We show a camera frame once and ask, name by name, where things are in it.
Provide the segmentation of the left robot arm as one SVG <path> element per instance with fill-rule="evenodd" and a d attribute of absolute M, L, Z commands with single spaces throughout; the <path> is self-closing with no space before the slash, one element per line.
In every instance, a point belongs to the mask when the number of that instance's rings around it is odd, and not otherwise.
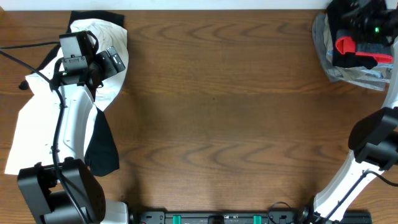
<path fill-rule="evenodd" d="M 100 52 L 88 30 L 62 34 L 60 46 L 63 56 L 46 79 L 59 99 L 50 164 L 21 169 L 17 184 L 36 223 L 129 223 L 127 204 L 106 199 L 84 162 L 95 90 L 125 66 L 114 47 Z"/>

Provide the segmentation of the black leggings grey red waistband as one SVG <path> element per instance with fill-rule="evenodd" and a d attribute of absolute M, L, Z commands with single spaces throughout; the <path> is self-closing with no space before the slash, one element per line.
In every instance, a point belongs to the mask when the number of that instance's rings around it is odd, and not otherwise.
<path fill-rule="evenodd" d="M 333 45 L 332 64 L 372 69 L 392 64 L 397 37 L 397 9 L 385 0 L 333 0 L 326 8 Z"/>

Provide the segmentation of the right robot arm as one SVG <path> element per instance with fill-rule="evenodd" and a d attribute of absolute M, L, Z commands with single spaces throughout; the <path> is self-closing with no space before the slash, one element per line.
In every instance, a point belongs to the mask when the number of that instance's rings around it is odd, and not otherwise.
<path fill-rule="evenodd" d="M 373 179 L 397 165 L 397 9 L 385 1 L 331 1 L 314 20 L 313 41 L 328 75 L 352 82 L 362 68 L 388 68 L 391 77 L 381 109 L 355 124 L 346 160 L 299 222 L 370 223 L 368 214 L 346 210 Z"/>

